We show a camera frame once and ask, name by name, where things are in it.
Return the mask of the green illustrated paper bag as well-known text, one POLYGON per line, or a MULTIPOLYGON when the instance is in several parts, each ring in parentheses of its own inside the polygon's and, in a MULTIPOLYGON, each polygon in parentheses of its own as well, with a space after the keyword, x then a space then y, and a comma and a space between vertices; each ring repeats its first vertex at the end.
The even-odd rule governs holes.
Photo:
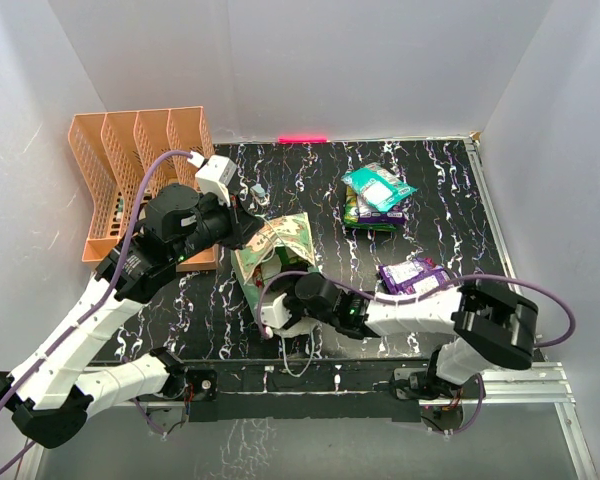
MULTIPOLYGON (((284 293, 291 281, 299 279, 297 276, 282 278, 281 273, 279 273, 267 282, 262 281, 259 265, 275 247, 288 247, 306 261, 307 266, 303 270, 295 271, 315 273, 319 270, 316 266, 312 230, 307 213, 291 214, 265 220, 263 228, 244 249, 231 253, 231 265, 238 284, 249 305, 258 332, 263 338, 263 327, 260 324, 258 311, 264 296, 267 293, 284 293)), ((312 363, 317 359, 315 339, 317 326, 318 321, 308 316, 291 328, 277 330, 272 337, 280 339, 285 370, 295 378, 303 376, 308 368, 303 367, 300 372, 295 372, 290 368, 286 349, 287 341, 299 336, 306 336, 309 348, 307 362, 312 363)))

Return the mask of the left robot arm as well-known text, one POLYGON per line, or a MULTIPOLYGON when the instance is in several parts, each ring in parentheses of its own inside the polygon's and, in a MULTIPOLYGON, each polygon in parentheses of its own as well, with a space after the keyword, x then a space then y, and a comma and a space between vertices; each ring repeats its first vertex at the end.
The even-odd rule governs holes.
POLYGON ((68 442, 89 418, 119 403, 182 396, 186 368, 165 347, 96 373, 84 369, 176 278, 179 264, 215 245, 242 249, 264 225, 236 195, 223 199, 181 184, 164 187, 135 219, 47 340, 12 371, 0 371, 1 405, 24 436, 45 448, 68 442))

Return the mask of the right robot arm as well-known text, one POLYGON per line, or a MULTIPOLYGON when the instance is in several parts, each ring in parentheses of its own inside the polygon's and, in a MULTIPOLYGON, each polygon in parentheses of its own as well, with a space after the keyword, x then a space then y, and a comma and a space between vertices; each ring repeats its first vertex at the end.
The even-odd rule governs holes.
POLYGON ((414 332, 454 336, 434 349, 426 369, 393 377, 394 390, 408 399, 452 398, 487 369, 522 371, 533 361, 538 307, 501 282, 471 279, 436 293, 372 295, 345 290, 313 272, 276 302, 274 317, 282 329, 312 319, 355 340, 414 332))

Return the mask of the teal white candy bag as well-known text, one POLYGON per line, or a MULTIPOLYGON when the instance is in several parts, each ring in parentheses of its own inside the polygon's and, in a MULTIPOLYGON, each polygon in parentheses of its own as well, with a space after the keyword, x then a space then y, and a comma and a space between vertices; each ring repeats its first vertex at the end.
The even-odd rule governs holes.
POLYGON ((382 213, 388 212, 417 191, 376 162, 345 173, 341 180, 366 204, 382 213))

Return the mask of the purple Fox's candy bag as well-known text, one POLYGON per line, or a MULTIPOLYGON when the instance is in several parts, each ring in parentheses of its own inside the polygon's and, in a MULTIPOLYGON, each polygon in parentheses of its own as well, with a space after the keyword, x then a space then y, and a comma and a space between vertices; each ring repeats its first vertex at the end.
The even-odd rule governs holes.
POLYGON ((406 216, 399 205, 394 205, 388 211, 382 212, 358 197, 356 208, 360 223, 400 225, 406 221, 406 216))

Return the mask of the green Fox's candy bag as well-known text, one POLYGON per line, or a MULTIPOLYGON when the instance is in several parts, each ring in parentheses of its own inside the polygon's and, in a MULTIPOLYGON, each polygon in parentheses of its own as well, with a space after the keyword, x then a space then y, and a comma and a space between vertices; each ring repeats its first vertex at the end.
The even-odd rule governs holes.
POLYGON ((366 231, 376 232, 395 232, 398 227, 394 224, 374 224, 374 223, 358 223, 358 222, 345 222, 344 226, 348 229, 359 229, 366 231))

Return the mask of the orange green Fox's bag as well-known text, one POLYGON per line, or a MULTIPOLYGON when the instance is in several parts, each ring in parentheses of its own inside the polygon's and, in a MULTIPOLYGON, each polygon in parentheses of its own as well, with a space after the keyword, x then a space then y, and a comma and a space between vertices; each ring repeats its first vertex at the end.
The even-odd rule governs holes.
POLYGON ((288 247, 275 247, 260 263, 260 277, 267 282, 285 271, 303 270, 306 261, 288 247))

